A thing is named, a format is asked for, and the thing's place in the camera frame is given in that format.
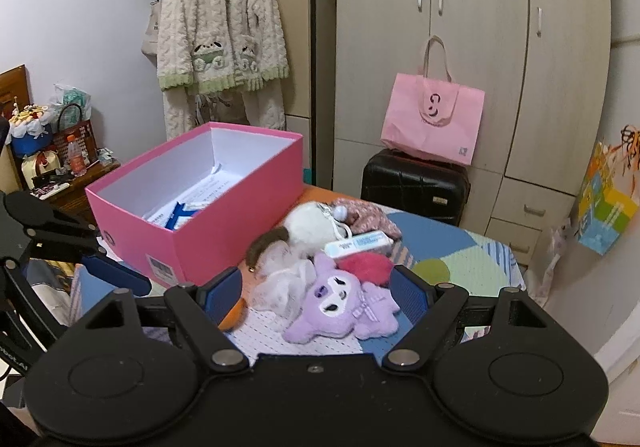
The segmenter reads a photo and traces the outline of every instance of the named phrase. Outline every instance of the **pink box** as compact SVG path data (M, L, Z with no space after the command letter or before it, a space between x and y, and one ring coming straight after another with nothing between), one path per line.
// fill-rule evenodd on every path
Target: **pink box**
M302 191L302 135L218 122L148 151L86 189L113 251L164 286L202 285L240 263ZM177 230L164 228L176 202L198 196L213 201Z

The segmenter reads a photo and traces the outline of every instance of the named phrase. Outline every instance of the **plastic bottle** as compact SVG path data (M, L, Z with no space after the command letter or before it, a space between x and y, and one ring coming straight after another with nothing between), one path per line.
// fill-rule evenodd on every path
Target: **plastic bottle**
M66 148L66 156L69 160L69 166L71 166L71 171L74 176L82 176L86 173L86 166L84 165L84 156L82 156L82 149L80 145L76 142L75 135L69 135L66 137L66 141L69 143L68 148Z

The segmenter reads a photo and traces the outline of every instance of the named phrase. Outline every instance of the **jacket sleeve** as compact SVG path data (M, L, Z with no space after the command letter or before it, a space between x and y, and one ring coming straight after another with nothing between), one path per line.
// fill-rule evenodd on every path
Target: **jacket sleeve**
M248 0L249 29L259 47L260 73L265 81L289 76L287 49L277 0Z
M191 46L196 0L162 0L158 26L158 79L167 90L193 83Z

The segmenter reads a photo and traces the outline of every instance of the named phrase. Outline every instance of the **purple bow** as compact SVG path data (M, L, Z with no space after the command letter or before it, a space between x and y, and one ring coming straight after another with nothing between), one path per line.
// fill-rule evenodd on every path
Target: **purple bow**
M367 317L369 317L369 320L373 322L379 322L370 305L378 301L382 301L383 299L385 299L384 296L377 295L375 297L371 297L370 300L367 300L367 296L362 290L360 291L359 296L360 305L353 311L353 316L357 319L364 313Z

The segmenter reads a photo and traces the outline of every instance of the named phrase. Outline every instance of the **red plush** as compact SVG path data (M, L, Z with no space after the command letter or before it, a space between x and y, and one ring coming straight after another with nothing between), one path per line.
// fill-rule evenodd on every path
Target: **red plush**
M336 261L340 270L345 270L355 275L361 283L369 283L378 286L386 286L389 283L391 271L394 268L393 262L375 252L359 252L349 255Z

